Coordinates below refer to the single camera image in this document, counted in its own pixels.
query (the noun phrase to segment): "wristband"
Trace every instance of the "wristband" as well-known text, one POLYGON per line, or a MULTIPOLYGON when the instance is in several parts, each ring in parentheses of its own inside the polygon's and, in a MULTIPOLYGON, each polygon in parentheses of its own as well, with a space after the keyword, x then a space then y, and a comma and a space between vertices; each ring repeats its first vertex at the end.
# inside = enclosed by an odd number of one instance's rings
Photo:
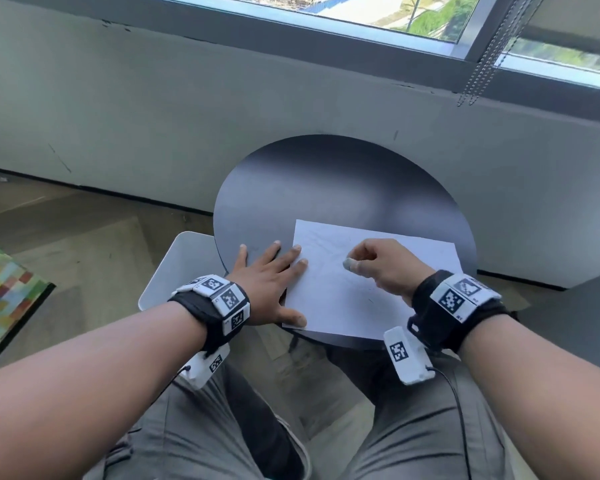
POLYGON ((407 328, 428 348, 457 352, 478 323, 508 314, 501 295, 467 274, 437 271, 413 294, 407 328))
POLYGON ((247 293, 237 283, 215 274, 200 276, 179 287, 169 301, 184 306, 207 327, 203 351, 211 354, 238 334, 249 318, 247 293))

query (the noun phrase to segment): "round table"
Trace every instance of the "round table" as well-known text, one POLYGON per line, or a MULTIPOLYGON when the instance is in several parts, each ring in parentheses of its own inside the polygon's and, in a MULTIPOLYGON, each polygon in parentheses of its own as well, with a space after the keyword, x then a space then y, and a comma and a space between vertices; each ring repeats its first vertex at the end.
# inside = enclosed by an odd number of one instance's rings
MULTIPOLYGON (((254 259, 275 240, 293 245, 296 219, 453 242, 475 274, 473 234, 451 195, 426 171, 382 146, 331 135, 296 136, 248 155, 216 199, 214 234, 231 270, 240 244, 254 259)), ((381 348, 380 340, 290 330, 322 344, 381 348)))

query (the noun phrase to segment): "floor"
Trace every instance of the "floor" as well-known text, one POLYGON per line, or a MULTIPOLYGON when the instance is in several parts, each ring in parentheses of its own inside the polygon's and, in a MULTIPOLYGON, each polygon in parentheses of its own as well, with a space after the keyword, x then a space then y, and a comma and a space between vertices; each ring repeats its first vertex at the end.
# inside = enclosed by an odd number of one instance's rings
MULTIPOLYGON (((135 313, 156 266, 185 230, 213 234, 212 218, 0 174, 0 249, 57 285, 0 356, 0 367, 135 313)), ((556 293, 481 279, 512 310, 556 293)), ((290 338, 275 326, 245 327, 229 360, 308 446, 314 480, 333 480, 371 428, 374 407, 321 347, 301 340, 289 353, 290 338)), ((514 469, 518 480, 534 478, 520 458, 514 469)))

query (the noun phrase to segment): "white paper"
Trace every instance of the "white paper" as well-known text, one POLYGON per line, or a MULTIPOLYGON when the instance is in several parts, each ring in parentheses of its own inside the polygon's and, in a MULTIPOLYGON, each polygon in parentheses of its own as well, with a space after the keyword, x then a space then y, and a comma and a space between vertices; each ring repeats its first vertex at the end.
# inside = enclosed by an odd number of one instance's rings
POLYGON ((298 259, 309 259, 309 267, 289 288, 285 306, 306 316, 304 330, 382 340, 386 330, 407 325, 414 311, 402 298, 342 266, 350 250, 368 238, 394 238, 433 269, 462 273, 451 242, 296 220, 298 259))

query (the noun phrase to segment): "multicolored mosaic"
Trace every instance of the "multicolored mosaic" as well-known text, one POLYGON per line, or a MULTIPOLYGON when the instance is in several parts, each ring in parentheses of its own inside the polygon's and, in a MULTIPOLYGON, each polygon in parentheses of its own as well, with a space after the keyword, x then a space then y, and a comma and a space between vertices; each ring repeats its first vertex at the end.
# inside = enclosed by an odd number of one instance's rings
POLYGON ((0 345, 35 311, 54 285, 27 271, 0 250, 0 345))

